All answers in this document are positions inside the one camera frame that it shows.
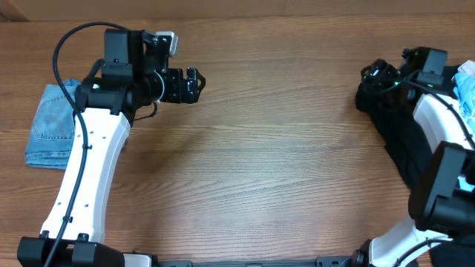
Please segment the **black t-shirt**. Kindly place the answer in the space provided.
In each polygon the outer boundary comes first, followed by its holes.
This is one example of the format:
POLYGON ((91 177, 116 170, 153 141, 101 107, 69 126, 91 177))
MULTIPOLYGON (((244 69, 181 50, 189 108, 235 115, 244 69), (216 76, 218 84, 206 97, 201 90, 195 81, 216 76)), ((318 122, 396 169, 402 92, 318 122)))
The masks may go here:
POLYGON ((369 115, 404 183, 413 190, 432 158, 420 125, 402 109, 385 108, 382 101, 370 93, 368 84, 358 86, 356 108, 369 115))

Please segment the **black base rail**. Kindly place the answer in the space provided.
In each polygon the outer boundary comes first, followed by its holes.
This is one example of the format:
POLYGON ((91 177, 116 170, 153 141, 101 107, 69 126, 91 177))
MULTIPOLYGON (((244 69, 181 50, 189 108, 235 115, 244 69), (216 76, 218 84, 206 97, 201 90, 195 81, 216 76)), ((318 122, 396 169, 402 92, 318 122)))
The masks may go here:
POLYGON ((193 263, 189 260, 158 261, 153 267, 346 267, 350 256, 317 257, 314 260, 221 261, 193 263))

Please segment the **folded blue jeans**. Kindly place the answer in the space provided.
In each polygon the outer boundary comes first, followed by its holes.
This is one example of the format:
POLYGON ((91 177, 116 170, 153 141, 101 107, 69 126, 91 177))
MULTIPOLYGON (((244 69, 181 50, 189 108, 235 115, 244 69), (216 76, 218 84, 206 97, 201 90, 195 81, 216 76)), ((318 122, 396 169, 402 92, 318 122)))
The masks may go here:
POLYGON ((60 86, 45 86, 25 148, 25 163, 34 168, 64 170, 75 133, 73 108, 60 86))

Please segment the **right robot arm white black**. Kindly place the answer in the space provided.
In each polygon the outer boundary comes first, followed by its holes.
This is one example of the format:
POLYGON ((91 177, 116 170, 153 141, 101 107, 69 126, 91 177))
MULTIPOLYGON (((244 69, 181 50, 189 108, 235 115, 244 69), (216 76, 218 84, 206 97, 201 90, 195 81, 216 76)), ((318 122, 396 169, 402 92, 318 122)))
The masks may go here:
POLYGON ((407 216, 365 241, 343 266, 474 264, 474 63, 445 50, 406 48, 394 67, 361 70, 356 108, 369 115, 410 189, 407 216))

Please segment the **light blue garment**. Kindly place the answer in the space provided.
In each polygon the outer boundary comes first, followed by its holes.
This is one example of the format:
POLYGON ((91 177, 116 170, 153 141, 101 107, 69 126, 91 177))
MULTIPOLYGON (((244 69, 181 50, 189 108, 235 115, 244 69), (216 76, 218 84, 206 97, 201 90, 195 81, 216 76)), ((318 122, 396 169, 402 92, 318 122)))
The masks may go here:
POLYGON ((474 76, 457 73, 454 78, 456 86, 453 92, 458 99, 460 113, 471 130, 474 131, 474 76))

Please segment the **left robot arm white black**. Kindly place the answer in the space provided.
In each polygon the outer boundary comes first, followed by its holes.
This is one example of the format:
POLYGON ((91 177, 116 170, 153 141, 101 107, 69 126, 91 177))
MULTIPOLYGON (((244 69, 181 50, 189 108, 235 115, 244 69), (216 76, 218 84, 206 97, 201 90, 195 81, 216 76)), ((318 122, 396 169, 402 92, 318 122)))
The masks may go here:
POLYGON ((153 254, 107 247, 105 214, 117 160, 137 111, 161 102, 193 104, 206 80, 194 68, 171 68, 178 38, 171 31, 129 30, 105 23, 105 52, 74 93, 71 155, 55 205, 38 237, 23 237, 21 265, 157 266, 153 254))

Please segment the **white pink garment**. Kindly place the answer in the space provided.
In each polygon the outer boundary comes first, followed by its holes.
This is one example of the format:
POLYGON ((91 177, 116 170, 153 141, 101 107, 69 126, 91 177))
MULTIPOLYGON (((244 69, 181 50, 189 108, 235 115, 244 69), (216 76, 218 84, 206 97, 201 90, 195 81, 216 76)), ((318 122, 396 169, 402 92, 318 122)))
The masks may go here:
POLYGON ((457 68, 457 71, 459 73, 465 73, 465 74, 468 74, 470 76, 474 76, 475 75, 475 62, 471 61, 471 60, 468 60, 465 63, 461 64, 457 68))

